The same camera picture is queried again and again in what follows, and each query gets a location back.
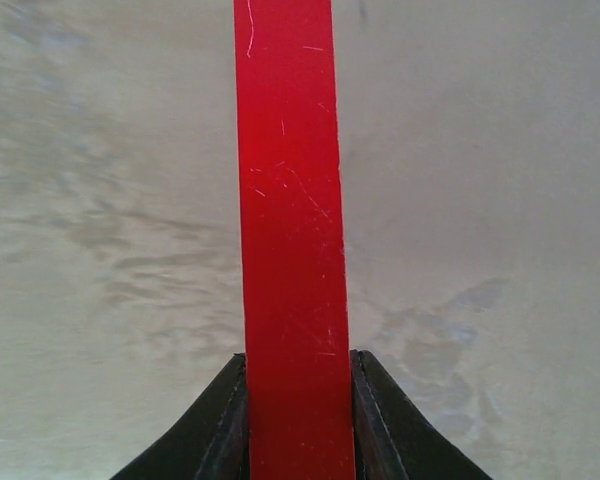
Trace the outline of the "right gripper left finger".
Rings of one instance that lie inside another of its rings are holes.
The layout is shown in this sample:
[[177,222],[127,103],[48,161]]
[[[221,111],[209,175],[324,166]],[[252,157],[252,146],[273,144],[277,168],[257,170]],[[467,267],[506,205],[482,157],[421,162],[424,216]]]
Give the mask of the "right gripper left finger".
[[235,354],[194,403],[113,480],[248,479],[246,359]]

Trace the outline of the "red wooden picture frame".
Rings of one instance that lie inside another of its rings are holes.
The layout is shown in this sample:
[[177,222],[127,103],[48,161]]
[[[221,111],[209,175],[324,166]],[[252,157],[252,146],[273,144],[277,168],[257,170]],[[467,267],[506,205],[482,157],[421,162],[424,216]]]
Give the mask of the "red wooden picture frame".
[[251,475],[351,479],[332,5],[233,8]]

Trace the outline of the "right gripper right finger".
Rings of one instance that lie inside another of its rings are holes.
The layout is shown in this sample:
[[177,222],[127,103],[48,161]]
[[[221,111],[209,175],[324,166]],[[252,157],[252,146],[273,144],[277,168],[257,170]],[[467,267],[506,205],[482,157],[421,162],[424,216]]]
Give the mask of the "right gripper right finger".
[[418,410],[368,350],[350,353],[358,479],[489,480]]

